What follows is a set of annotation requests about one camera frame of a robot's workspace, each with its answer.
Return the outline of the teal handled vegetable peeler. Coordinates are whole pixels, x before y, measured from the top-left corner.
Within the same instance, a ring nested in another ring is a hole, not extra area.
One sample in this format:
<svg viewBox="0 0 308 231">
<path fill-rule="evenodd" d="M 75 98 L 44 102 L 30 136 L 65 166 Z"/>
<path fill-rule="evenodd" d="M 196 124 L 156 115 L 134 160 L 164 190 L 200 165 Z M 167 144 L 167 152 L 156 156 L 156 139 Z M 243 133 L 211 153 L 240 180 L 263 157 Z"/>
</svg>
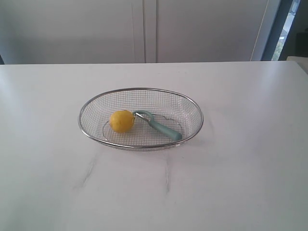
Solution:
<svg viewBox="0 0 308 231">
<path fill-rule="evenodd" d="M 133 115 L 141 118 L 144 121 L 146 121 L 149 124 L 150 127 L 155 129 L 156 131 L 162 133 L 163 135 L 169 137 L 173 141 L 180 141 L 182 139 L 181 133 L 156 122 L 155 119 L 154 119 L 154 115 L 151 114 L 148 111 L 137 110 L 137 111 L 133 112 Z"/>
</svg>

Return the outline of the yellow lemon with sticker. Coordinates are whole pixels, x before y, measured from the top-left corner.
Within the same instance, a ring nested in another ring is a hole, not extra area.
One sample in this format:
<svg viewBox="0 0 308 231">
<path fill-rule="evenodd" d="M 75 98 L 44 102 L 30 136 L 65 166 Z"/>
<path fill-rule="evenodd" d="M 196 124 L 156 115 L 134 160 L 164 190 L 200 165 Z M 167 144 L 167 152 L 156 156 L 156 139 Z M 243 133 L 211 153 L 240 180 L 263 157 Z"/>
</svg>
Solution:
<svg viewBox="0 0 308 231">
<path fill-rule="evenodd" d="M 117 133 L 125 133 L 132 129 L 135 117 L 127 110 L 116 111 L 109 118 L 111 129 Z"/>
</svg>

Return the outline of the oval metal mesh basket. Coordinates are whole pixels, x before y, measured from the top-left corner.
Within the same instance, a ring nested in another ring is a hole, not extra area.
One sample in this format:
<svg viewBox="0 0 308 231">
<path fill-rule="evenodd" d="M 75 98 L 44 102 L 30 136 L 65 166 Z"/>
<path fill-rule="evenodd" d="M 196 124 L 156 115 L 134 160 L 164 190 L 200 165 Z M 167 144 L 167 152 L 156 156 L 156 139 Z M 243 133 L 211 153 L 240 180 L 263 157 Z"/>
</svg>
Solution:
<svg viewBox="0 0 308 231">
<path fill-rule="evenodd" d="M 180 141 L 156 131 L 134 115 L 132 129 L 114 132 L 109 124 L 116 111 L 148 111 L 156 122 L 182 134 Z M 152 151 L 179 146 L 202 129 L 204 115 L 191 98 L 174 91 L 155 88 L 125 88 L 101 93 L 88 100 L 78 115 L 80 130 L 90 139 L 117 149 Z"/>
</svg>

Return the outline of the white cabinet doors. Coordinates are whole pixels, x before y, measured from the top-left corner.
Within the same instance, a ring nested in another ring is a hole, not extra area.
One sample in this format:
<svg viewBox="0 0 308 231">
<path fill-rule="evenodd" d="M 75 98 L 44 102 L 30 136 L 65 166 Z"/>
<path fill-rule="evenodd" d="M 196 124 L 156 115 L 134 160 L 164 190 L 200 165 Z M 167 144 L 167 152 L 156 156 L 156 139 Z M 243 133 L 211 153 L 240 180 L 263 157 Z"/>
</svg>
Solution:
<svg viewBox="0 0 308 231">
<path fill-rule="evenodd" d="M 3 0 L 5 64 L 259 61 L 277 0 Z"/>
</svg>

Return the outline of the dark window frame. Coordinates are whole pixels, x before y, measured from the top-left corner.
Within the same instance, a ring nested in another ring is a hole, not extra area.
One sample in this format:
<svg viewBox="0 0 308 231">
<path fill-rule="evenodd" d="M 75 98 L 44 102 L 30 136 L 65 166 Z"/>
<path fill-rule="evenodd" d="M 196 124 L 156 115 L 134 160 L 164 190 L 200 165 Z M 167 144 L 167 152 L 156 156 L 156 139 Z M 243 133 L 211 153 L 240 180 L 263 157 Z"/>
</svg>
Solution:
<svg viewBox="0 0 308 231">
<path fill-rule="evenodd" d="M 277 61 L 289 56 L 308 56 L 308 2 L 306 0 L 282 0 L 275 15 L 262 61 L 274 61 L 276 48 L 280 49 Z"/>
</svg>

